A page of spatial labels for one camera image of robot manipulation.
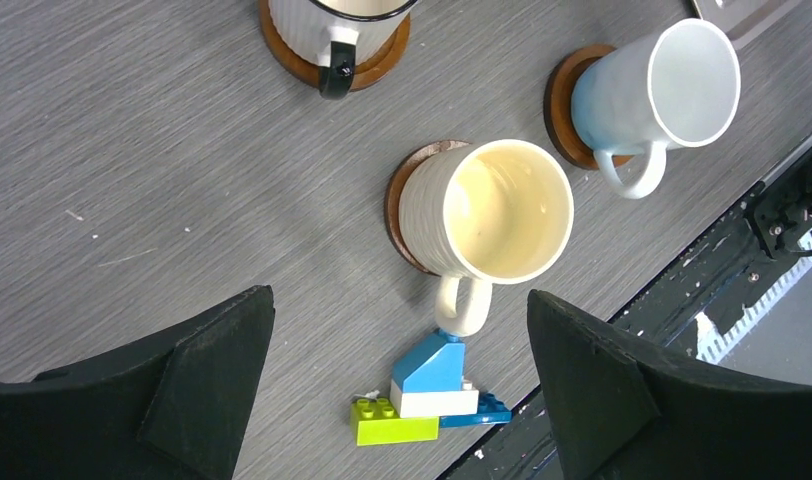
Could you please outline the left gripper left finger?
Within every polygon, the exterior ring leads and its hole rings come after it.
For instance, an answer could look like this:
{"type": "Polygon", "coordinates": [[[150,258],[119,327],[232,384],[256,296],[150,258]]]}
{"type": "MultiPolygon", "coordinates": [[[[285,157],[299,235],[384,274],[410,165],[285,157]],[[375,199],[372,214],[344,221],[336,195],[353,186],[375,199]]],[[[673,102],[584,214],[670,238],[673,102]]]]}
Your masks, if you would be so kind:
{"type": "Polygon", "coordinates": [[[0,382],[0,479],[229,479],[275,320],[255,285],[106,353],[0,382]]]}

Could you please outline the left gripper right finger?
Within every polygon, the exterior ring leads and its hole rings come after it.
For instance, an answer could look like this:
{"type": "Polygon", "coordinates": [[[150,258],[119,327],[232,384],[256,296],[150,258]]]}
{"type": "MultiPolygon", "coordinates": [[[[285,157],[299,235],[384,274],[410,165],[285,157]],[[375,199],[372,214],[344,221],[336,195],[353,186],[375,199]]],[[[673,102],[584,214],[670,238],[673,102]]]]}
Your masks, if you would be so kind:
{"type": "Polygon", "coordinates": [[[568,479],[812,479],[812,386],[675,353],[544,291],[527,329],[568,479]]]}

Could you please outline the cream mug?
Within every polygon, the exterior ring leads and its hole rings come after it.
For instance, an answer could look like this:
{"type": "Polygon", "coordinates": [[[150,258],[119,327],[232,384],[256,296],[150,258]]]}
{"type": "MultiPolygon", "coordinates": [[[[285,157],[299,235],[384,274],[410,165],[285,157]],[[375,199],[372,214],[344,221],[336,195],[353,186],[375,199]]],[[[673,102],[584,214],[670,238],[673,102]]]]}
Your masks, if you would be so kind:
{"type": "Polygon", "coordinates": [[[421,163],[405,184],[399,218],[411,254],[440,278],[438,327],[467,337],[485,324],[494,286],[527,282],[558,260],[574,199],[551,154],[502,139],[421,163]]]}

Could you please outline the white mug blue outside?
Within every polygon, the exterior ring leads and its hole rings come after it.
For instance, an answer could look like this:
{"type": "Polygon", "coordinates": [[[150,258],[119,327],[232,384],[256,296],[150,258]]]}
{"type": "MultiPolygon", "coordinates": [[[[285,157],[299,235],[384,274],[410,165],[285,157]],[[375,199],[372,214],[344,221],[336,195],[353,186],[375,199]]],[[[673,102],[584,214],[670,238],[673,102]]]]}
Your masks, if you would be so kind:
{"type": "Polygon", "coordinates": [[[703,147],[726,132],[740,96],[731,41],[713,23],[689,18],[587,67],[570,113],[607,183],[640,199],[660,184],[668,151],[703,147]]]}

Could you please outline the metal tray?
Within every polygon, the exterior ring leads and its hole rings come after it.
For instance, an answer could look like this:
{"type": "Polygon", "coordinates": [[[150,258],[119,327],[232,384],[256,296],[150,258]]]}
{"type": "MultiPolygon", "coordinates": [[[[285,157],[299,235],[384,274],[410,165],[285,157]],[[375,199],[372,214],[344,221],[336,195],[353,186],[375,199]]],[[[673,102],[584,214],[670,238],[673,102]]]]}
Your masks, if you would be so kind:
{"type": "Polygon", "coordinates": [[[698,17],[715,24],[740,50],[791,12],[801,0],[691,0],[698,17]]]}

